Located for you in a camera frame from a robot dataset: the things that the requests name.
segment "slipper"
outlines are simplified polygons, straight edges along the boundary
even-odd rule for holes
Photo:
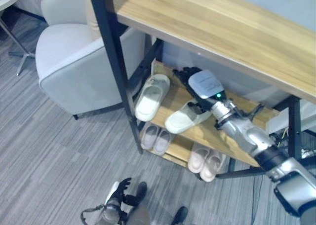
[[[210,148],[194,142],[188,161],[188,169],[193,173],[199,173],[204,167],[205,159],[210,150]]]
[[[157,139],[160,128],[153,124],[148,124],[145,128],[142,141],[140,143],[141,147],[145,150],[150,150]]]
[[[196,104],[197,101],[192,99],[186,102],[180,110],[170,115],[165,121],[164,125],[170,133],[180,134],[207,120],[212,115],[210,111],[197,114],[189,107],[189,103]]]
[[[172,138],[173,135],[171,135],[166,129],[162,129],[154,145],[155,154],[159,156],[163,155],[169,148]]]
[[[206,182],[211,182],[215,179],[216,174],[221,170],[226,155],[216,150],[211,150],[206,158],[205,164],[199,175]]]
[[[136,104],[136,118],[141,121],[154,119],[169,88],[170,80],[165,75],[157,74],[147,79]]]

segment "cable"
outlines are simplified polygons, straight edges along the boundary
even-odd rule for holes
[[[85,209],[81,212],[80,214],[80,219],[81,219],[81,222],[84,224],[84,225],[88,225],[86,222],[85,222],[85,217],[83,216],[83,213],[91,213],[91,212],[94,212],[94,211],[98,211],[98,210],[101,210],[103,208],[106,208],[106,205],[99,205],[97,207],[95,207],[94,209]]]

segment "wire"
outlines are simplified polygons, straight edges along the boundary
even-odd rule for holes
[[[284,131],[283,131],[282,138],[281,138],[280,142],[277,144],[277,148],[280,147],[280,144],[281,144],[282,140],[284,139],[285,134],[288,136],[288,127],[285,127],[285,129],[284,129]]]
[[[84,213],[91,213],[91,212],[94,212],[94,211],[98,211],[98,210],[101,210],[103,208],[105,208],[106,206],[101,204],[97,207],[95,207],[94,209],[85,209],[81,212],[80,214],[80,219],[81,219],[81,222],[84,224],[84,225],[88,225],[86,222],[85,222],[85,217],[83,216]]]
[[[258,207],[259,205],[257,204],[256,208],[254,207],[254,203],[255,203],[255,180],[256,180],[256,176],[253,179],[253,188],[252,188],[252,211],[251,211],[251,225],[254,224],[255,219],[256,219],[256,215],[258,212]],[[262,182],[263,182],[263,176],[261,176],[261,181],[260,181],[260,185],[259,185],[259,196],[258,196],[258,201],[260,200],[260,193],[261,193],[261,187],[262,187]]]

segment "robotic arm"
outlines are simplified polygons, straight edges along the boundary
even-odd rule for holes
[[[252,123],[262,106],[249,114],[239,110],[226,98],[222,84],[210,71],[185,67],[174,73],[198,102],[190,107],[196,113],[211,111],[217,119],[215,127],[233,138],[277,183],[274,192],[285,210],[300,217],[301,225],[316,225],[316,178],[278,150],[269,135]]]

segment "floor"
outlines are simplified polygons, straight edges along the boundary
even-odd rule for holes
[[[35,49],[44,22],[19,13],[3,19]],[[129,193],[147,182],[143,205],[152,225],[170,224],[182,205],[189,208],[185,225],[299,224],[266,177],[205,183],[179,165],[138,154],[122,109],[75,121],[41,92],[34,60],[15,76],[20,59],[8,52],[16,50],[0,31],[0,224],[79,225],[80,212],[102,203],[112,184],[126,177],[133,178]],[[238,162],[239,168],[247,166]],[[93,224],[96,216],[87,221]]]

